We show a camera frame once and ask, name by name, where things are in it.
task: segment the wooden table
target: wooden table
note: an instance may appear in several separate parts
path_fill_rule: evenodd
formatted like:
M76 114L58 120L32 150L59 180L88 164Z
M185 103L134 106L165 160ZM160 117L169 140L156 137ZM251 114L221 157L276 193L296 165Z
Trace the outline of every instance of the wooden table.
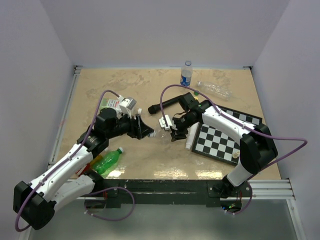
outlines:
M162 90L170 84L180 83L180 69L82 69L76 86L58 159L66 154L92 121L100 94L110 89L124 97L132 97L142 108L143 121L160 129L161 113L149 115L148 107L158 104ZM208 95L216 104L263 118L255 84L248 69L195 69L191 87L197 81L210 81L232 91L229 101ZM164 101L186 93L182 87L172 87L164 94ZM105 98L116 99L112 94ZM179 104L165 109L173 116L182 112ZM221 179L234 167L185 149L186 141L171 142L166 134L162 138L132 139L123 135L109 141L109 150L124 148L117 168L108 178L119 179ZM280 179L275 165L258 174L255 179Z

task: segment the table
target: table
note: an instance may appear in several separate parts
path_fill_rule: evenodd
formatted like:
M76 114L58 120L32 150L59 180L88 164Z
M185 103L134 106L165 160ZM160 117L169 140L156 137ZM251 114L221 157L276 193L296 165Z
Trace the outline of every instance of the table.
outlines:
M93 68L82 69L70 106L65 131L59 150L61 159L92 121L100 94L110 89L124 97L137 101L142 108L143 121L154 129L160 129L158 119L161 113L149 115L148 107L158 104L162 90L170 84L180 83L180 69L119 69ZM218 105L245 112L263 118L258 94L249 69L194 69L191 87L196 88L197 81L209 81L232 91L229 101L213 95L208 96ZM166 91L163 100L185 94L188 90L172 87ZM105 98L116 99L107 93ZM165 113L173 116L182 112L175 104ZM132 139L123 135L109 141L109 150L124 148L119 164L108 178L119 179L221 179L234 166L185 149L186 141L171 142L169 134L162 138ZM275 164L254 177L261 180L281 179Z

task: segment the gray wall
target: gray wall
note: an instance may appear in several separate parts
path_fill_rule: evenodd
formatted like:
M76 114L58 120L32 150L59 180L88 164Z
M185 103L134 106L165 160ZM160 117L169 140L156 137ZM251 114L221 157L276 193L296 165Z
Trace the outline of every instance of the gray wall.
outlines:
M309 240L319 239L320 1L291 0L253 67L267 124L277 136L301 136L308 145L279 163L290 177ZM280 153L297 143L278 142Z
M2 0L0 36L0 239L13 240L14 187L48 164L72 63L39 0Z
M41 0L87 67L252 66L289 0Z

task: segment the green bottle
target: green bottle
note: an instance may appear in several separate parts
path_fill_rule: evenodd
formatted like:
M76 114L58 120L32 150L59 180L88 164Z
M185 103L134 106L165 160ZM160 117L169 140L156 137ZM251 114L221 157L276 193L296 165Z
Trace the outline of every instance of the green bottle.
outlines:
M108 152L101 161L95 163L92 168L98 174L107 176L117 165L116 163L119 160L120 154L124 152L122 147L119 147L116 151Z

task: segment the chessboard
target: chessboard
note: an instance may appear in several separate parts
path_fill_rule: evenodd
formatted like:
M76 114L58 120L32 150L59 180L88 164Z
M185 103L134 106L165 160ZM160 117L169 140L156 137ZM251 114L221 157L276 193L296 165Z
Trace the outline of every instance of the chessboard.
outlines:
M237 111L224 106L218 106L227 114L234 116L242 121L259 125L262 118L241 111ZM206 125L199 124L193 141L192 152L203 156L219 160L228 164L237 165L239 157L233 158L234 152L240 150L240 146L229 136L218 129Z

